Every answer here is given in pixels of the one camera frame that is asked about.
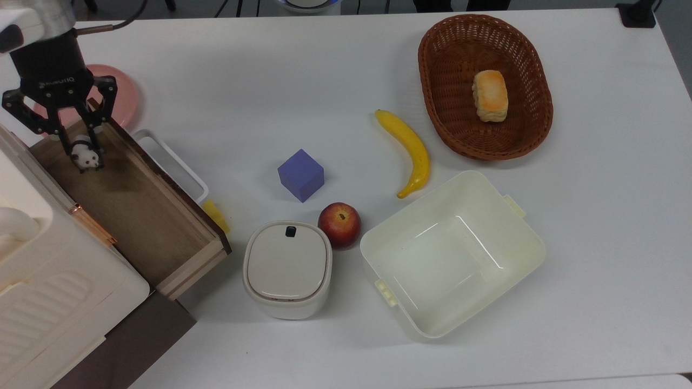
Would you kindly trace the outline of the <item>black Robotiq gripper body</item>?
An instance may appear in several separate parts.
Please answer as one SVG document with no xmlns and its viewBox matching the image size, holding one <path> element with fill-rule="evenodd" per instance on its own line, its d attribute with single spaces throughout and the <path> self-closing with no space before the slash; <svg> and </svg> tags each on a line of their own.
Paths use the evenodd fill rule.
<svg viewBox="0 0 692 389">
<path fill-rule="evenodd" d="M 45 108 L 69 108 L 86 104 L 94 85 L 77 40 L 77 33 L 37 41 L 10 52 L 19 74 L 19 91 Z M 50 97 L 56 99 L 48 103 Z"/>
</svg>

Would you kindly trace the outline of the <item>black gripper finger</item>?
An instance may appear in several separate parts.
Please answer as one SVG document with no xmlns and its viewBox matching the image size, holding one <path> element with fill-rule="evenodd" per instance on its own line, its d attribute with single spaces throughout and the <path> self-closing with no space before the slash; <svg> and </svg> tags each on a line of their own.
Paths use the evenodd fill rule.
<svg viewBox="0 0 692 389">
<path fill-rule="evenodd" d="M 56 91 L 40 93 L 40 104 L 45 108 L 48 118 L 40 116 L 25 104 L 25 95 L 20 89 L 8 90 L 2 95 L 2 106 L 15 119 L 20 121 L 36 135 L 55 135 L 59 138 L 66 155 L 71 155 L 71 142 L 59 118 L 59 109 L 69 106 L 69 99 Z"/>
<path fill-rule="evenodd" d="M 87 99 L 92 86 L 96 86 L 97 91 L 102 96 L 102 102 L 96 111 L 91 111 L 87 104 Z M 96 128 L 102 123 L 108 123 L 111 120 L 116 96 L 118 93 L 118 85 L 114 76 L 81 76 L 82 102 L 81 102 L 81 118 L 86 125 L 87 132 L 95 152 L 101 157 L 103 148 L 99 143 L 96 135 Z"/>
</svg>

